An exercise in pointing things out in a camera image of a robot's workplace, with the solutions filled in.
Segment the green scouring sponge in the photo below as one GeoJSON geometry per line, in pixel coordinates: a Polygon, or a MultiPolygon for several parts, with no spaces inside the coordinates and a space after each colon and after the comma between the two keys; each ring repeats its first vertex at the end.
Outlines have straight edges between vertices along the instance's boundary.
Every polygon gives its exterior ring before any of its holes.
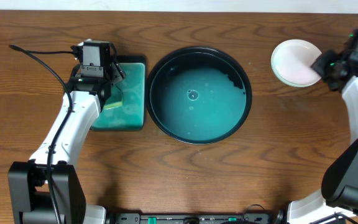
{"type": "Polygon", "coordinates": [[[123,97],[123,93],[121,91],[121,89],[119,87],[117,87],[116,85],[113,85],[111,87],[111,95],[110,97],[106,100],[103,109],[104,110],[110,110],[113,108],[117,108],[122,106],[124,103],[124,97],[123,97]]]}

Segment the white plate with green smear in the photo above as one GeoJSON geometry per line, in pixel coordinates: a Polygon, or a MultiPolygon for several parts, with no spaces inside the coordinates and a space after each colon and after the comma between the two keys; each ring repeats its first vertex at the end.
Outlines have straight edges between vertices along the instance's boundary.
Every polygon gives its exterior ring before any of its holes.
{"type": "Polygon", "coordinates": [[[274,48],[270,59],[271,68],[272,71],[310,68],[320,55],[320,49],[310,42],[300,39],[286,40],[274,48]]]}

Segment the mint green plate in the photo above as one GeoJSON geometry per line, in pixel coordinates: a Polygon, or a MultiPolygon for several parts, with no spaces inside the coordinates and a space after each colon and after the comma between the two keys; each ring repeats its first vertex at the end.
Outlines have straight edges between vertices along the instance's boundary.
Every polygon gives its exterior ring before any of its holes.
{"type": "Polygon", "coordinates": [[[314,85],[321,77],[310,68],[301,68],[300,70],[294,69],[279,69],[273,70],[275,76],[284,84],[303,88],[314,85]]]}

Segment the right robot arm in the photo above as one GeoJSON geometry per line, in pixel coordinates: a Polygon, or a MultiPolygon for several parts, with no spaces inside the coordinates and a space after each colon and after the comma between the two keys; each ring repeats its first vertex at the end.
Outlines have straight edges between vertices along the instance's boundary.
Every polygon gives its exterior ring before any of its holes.
{"type": "Polygon", "coordinates": [[[355,51],[320,55],[311,68],[344,100],[350,146],[329,166],[321,188],[288,205],[283,223],[339,223],[358,216],[358,57],[355,51]]]}

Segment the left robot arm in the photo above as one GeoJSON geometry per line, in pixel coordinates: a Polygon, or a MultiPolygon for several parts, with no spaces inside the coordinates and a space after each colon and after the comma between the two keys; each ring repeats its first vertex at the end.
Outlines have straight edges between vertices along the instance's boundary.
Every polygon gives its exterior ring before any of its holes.
{"type": "Polygon", "coordinates": [[[113,62],[112,75],[95,77],[77,65],[65,84],[62,107],[47,137],[27,162],[8,172],[14,223],[107,223],[108,212],[86,202],[76,173],[91,126],[105,108],[121,104],[113,85],[126,75],[113,62]]]}

